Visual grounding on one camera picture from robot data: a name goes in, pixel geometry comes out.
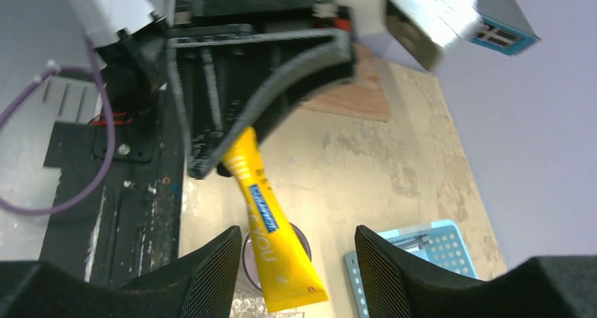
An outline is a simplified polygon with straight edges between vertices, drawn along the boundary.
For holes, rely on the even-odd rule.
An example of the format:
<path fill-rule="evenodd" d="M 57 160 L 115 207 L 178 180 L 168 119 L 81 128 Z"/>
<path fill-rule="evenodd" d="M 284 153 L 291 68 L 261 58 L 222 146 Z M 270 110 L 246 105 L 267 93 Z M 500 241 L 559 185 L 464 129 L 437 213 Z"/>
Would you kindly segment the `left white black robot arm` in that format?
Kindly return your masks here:
<path fill-rule="evenodd" d="M 335 0 L 67 0 L 104 61 L 109 101 L 143 120 L 167 86 L 187 171 L 222 165 L 248 128 L 264 140 L 319 90 L 350 82 L 351 12 Z"/>

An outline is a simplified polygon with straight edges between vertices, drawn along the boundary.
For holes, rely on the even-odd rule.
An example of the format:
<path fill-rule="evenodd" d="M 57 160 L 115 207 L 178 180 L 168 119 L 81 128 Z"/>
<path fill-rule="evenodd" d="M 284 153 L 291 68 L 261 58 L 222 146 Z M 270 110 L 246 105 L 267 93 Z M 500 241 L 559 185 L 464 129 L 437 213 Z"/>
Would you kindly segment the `yellow toothpaste tube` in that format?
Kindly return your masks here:
<path fill-rule="evenodd" d="M 247 202 L 253 249 L 260 234 L 272 242 L 285 262 L 259 263 L 258 273 L 265 306 L 279 312 L 329 300 L 327 289 L 315 270 L 294 228 L 284 214 L 265 173 L 256 133 L 246 128 L 222 158 Z"/>

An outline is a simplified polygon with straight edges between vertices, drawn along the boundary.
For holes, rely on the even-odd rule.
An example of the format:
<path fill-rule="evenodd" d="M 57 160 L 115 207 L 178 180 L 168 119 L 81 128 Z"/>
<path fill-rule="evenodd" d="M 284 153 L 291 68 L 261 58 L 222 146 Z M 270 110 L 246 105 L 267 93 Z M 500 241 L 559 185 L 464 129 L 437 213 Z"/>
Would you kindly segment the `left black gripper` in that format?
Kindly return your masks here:
<path fill-rule="evenodd" d="M 300 103 L 350 82 L 350 20 L 336 0 L 181 0 L 167 55 L 188 175 L 222 165 L 246 128 L 262 141 Z"/>

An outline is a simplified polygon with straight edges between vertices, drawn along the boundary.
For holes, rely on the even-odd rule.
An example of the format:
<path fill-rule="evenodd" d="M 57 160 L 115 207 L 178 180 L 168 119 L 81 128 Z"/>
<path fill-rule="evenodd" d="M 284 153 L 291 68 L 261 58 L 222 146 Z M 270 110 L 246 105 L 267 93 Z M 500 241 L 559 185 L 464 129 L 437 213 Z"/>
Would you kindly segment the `purple translucent mug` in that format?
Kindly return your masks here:
<path fill-rule="evenodd" d="M 253 239 L 250 231 L 244 239 L 241 253 L 241 265 L 242 270 L 245 273 L 246 280 L 249 283 L 249 288 L 261 293 L 262 286 L 260 282 L 260 274 L 258 273 L 259 263 L 271 264 L 272 262 L 285 262 L 286 258 L 279 256 L 279 253 L 272 248 L 271 240 L 267 237 L 264 237 L 263 234 L 258 236 L 257 244 L 258 248 L 257 250 L 254 250 Z"/>

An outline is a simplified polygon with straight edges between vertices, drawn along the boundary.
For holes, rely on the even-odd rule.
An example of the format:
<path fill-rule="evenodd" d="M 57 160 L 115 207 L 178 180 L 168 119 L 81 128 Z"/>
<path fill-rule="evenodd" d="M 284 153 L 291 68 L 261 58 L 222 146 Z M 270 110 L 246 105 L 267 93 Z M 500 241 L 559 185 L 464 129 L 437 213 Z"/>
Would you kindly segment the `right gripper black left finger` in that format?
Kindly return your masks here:
<path fill-rule="evenodd" d="M 2 317 L 228 317 L 241 258 L 231 226 L 201 248 L 116 288 L 46 262 L 1 263 Z"/>

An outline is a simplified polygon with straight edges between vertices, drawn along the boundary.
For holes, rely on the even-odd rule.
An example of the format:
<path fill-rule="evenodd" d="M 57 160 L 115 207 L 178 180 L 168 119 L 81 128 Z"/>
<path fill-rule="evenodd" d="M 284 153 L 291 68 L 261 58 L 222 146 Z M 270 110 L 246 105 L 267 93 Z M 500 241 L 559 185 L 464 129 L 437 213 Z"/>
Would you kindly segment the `clear textured oval tray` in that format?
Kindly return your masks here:
<path fill-rule="evenodd" d="M 304 318 L 305 313 L 297 309 L 268 312 L 265 301 L 252 293 L 236 288 L 230 310 L 230 318 Z"/>

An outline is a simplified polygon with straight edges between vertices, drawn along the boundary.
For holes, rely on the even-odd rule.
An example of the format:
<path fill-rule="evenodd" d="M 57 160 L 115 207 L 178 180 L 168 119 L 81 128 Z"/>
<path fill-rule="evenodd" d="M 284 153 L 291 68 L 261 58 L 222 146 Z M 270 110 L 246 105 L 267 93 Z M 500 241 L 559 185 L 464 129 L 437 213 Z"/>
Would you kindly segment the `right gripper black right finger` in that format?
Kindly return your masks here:
<path fill-rule="evenodd" d="M 537 256 L 482 281 L 416 257 L 358 225 L 371 317 L 595 317 L 596 256 Z"/>

